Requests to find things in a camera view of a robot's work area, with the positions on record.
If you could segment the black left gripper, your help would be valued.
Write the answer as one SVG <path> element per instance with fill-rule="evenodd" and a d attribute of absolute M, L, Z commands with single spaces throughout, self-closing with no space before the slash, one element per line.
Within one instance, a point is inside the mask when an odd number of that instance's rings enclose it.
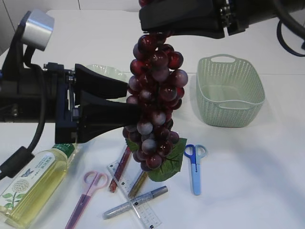
<path fill-rule="evenodd" d="M 55 123 L 55 143 L 86 143 L 140 120 L 137 104 L 117 102 L 127 83 L 75 64 L 75 72 L 49 62 L 43 67 L 47 88 L 46 121 Z"/>

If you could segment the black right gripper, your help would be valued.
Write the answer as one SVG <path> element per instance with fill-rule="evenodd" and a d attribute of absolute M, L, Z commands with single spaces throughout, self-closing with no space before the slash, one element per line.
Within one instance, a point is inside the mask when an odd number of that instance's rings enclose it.
<path fill-rule="evenodd" d="M 139 11 L 144 32 L 169 32 L 213 39 L 245 32 L 249 27 L 247 0 L 154 0 Z"/>

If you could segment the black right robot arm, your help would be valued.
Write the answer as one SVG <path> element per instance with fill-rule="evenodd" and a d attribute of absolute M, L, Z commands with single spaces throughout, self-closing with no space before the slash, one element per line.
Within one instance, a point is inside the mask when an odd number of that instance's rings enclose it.
<path fill-rule="evenodd" d="M 290 48 L 282 35 L 285 25 L 305 38 L 304 27 L 290 15 L 304 8 L 303 0 L 152 0 L 142 5 L 139 19 L 144 32 L 221 39 L 225 32 L 235 35 L 251 24 L 277 17 L 276 35 L 281 46 L 294 56 L 304 57 Z"/>

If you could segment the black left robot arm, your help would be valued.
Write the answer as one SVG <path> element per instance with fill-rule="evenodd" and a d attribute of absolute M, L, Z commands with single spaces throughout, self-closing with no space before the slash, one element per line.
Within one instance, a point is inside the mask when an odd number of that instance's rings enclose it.
<path fill-rule="evenodd" d="M 1 178 L 16 176 L 33 159 L 46 123 L 55 123 L 55 143 L 81 144 L 141 116 L 138 105 L 118 101 L 127 95 L 127 83 L 80 64 L 66 70 L 50 62 L 42 70 L 31 63 L 33 54 L 33 48 L 10 49 L 0 71 L 0 120 L 38 124 L 31 143 L 1 165 Z"/>

